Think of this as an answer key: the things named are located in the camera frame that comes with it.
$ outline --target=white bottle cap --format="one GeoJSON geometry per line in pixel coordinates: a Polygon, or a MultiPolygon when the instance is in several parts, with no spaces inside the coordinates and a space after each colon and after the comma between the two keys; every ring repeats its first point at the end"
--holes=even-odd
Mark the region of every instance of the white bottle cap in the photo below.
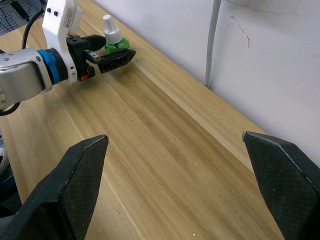
{"type": "Polygon", "coordinates": [[[105,15],[104,22],[104,35],[105,39],[110,44],[117,44],[122,40],[122,34],[119,27],[115,24],[112,16],[105,15]]]}

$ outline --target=white wall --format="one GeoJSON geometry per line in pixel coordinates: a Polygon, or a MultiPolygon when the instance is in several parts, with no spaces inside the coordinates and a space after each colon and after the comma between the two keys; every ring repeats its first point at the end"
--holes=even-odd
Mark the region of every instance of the white wall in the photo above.
{"type": "MultiPolygon", "coordinates": [[[[213,0],[96,1],[204,81],[213,0]]],[[[212,90],[320,166],[319,1],[231,1],[247,7],[222,0],[212,90]]]]}

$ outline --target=wooden tabletop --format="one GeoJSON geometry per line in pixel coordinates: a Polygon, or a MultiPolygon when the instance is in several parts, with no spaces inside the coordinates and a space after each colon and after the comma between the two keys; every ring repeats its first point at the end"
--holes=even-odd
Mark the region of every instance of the wooden tabletop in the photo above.
{"type": "MultiPolygon", "coordinates": [[[[103,35],[106,12],[82,1],[78,34],[103,35]]],[[[137,54],[110,73],[24,101],[0,126],[24,201],[75,143],[108,134],[88,240],[283,239],[241,140],[263,131],[117,22],[137,54]]],[[[45,49],[38,20],[28,47],[45,49]]],[[[18,50],[24,28],[0,37],[18,50]]]]}

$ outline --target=green bottle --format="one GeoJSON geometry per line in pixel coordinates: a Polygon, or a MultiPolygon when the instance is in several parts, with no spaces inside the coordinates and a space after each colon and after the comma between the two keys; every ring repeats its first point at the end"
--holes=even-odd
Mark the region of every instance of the green bottle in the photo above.
{"type": "Polygon", "coordinates": [[[104,46],[107,54],[111,54],[117,49],[128,49],[130,48],[129,41],[122,37],[119,27],[115,24],[112,16],[105,15],[103,17],[104,22],[104,35],[106,44],[104,46]]]}

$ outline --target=pegboard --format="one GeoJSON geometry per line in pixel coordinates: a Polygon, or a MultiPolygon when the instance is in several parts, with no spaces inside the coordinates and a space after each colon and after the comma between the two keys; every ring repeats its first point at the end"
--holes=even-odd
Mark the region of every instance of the pegboard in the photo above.
{"type": "MultiPolygon", "coordinates": [[[[40,0],[16,0],[25,12],[29,15],[29,20],[37,13],[42,7],[40,0]]],[[[0,36],[14,29],[26,25],[28,21],[23,19],[10,5],[9,0],[0,2],[0,36]]]]}

